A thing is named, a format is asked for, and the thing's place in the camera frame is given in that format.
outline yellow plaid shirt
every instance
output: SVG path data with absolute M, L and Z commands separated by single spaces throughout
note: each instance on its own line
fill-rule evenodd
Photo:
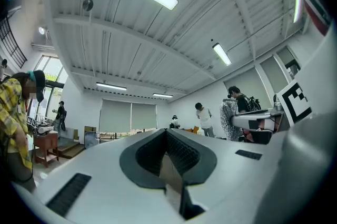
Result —
M 8 153 L 19 152 L 24 166 L 31 169 L 28 147 L 18 147 L 12 138 L 18 126 L 28 133 L 25 102 L 21 93 L 20 82 L 16 79 L 8 79 L 0 85 L 0 140 L 4 144 L 5 137 L 8 136 Z

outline backpack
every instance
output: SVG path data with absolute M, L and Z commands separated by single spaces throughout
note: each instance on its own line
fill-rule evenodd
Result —
M 259 99 L 254 99 L 253 96 L 248 98 L 246 95 L 244 95 L 244 94 L 242 94 L 242 95 L 244 96 L 244 100 L 247 104 L 249 112 L 261 110 L 261 105 L 260 105 Z

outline black window grille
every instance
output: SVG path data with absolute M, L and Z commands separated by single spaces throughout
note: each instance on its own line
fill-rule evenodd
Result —
M 14 38 L 14 35 L 11 31 L 11 27 L 9 26 L 7 16 L 2 17 L 0 20 L 0 39 L 2 41 L 3 46 L 6 47 L 7 51 L 13 58 L 14 62 L 22 68 L 24 63 L 27 61 L 27 58 L 22 53 L 21 49 L 17 45 L 17 42 Z

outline silver patterned garment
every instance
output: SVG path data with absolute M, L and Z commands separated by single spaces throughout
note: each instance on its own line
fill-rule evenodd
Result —
M 237 101 L 224 99 L 220 104 L 220 121 L 226 138 L 229 141 L 235 141 L 242 135 L 242 129 L 234 127 L 231 123 L 231 117 L 237 113 Z

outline small wooden side table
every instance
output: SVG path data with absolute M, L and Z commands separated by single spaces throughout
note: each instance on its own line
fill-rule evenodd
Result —
M 44 158 L 39 157 L 36 154 L 35 147 L 38 147 L 43 153 Z M 56 156 L 49 155 L 50 149 L 56 149 Z M 47 135 L 34 136 L 34 149 L 33 149 L 35 163 L 43 163 L 45 167 L 48 167 L 48 162 L 56 158 L 58 161 L 58 150 L 57 150 L 57 132 L 53 131 Z

